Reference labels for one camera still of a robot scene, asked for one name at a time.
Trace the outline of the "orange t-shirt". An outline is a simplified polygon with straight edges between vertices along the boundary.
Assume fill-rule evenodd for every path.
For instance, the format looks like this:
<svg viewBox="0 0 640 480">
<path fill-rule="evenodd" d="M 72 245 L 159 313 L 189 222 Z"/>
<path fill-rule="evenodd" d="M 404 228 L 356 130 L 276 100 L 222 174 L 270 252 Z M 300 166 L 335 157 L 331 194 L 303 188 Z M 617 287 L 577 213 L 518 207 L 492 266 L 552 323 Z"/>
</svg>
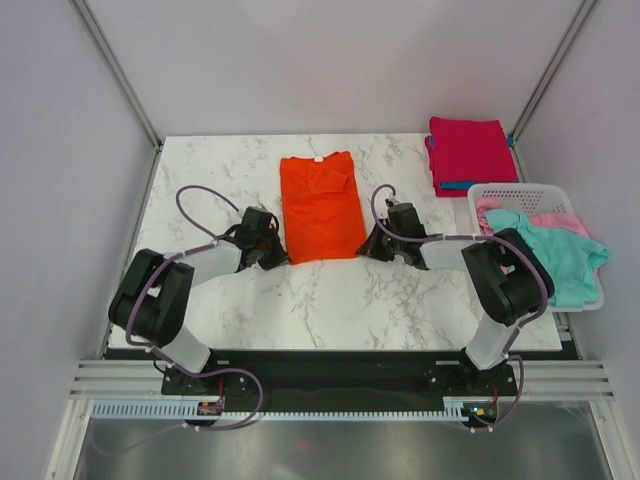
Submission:
<svg viewBox="0 0 640 480">
<path fill-rule="evenodd" d="M 357 256 L 366 228 L 350 152 L 283 158 L 280 187 L 292 263 Z"/>
</svg>

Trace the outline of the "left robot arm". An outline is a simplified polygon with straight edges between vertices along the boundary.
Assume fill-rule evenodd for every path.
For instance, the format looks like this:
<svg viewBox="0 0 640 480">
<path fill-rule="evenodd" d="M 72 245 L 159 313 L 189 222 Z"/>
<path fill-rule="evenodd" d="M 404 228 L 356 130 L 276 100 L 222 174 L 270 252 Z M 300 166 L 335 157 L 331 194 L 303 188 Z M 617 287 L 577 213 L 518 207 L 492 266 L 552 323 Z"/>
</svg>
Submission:
<svg viewBox="0 0 640 480">
<path fill-rule="evenodd" d="M 212 351 L 185 324 L 193 287 L 255 264 L 268 271 L 289 262 L 272 227 L 256 233 L 235 225 L 222 237 L 184 252 L 138 251 L 108 309 L 109 321 L 142 346 L 185 372 L 185 382 L 208 393 L 219 382 Z"/>
</svg>

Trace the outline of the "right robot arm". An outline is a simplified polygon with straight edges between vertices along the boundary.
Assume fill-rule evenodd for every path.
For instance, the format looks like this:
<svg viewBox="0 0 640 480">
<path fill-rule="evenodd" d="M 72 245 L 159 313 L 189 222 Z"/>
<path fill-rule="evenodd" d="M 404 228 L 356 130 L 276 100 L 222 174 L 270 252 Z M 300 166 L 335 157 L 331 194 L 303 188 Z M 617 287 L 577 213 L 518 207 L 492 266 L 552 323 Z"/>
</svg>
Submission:
<svg viewBox="0 0 640 480">
<path fill-rule="evenodd" d="M 383 262 L 397 257 L 419 270 L 457 270 L 469 275 L 483 315 L 464 348 L 469 362 L 458 368 L 467 392 L 483 392 L 494 381 L 520 330 L 539 318 L 555 294 L 550 274 L 522 236 L 507 228 L 494 235 L 401 236 L 377 224 L 357 254 Z"/>
</svg>

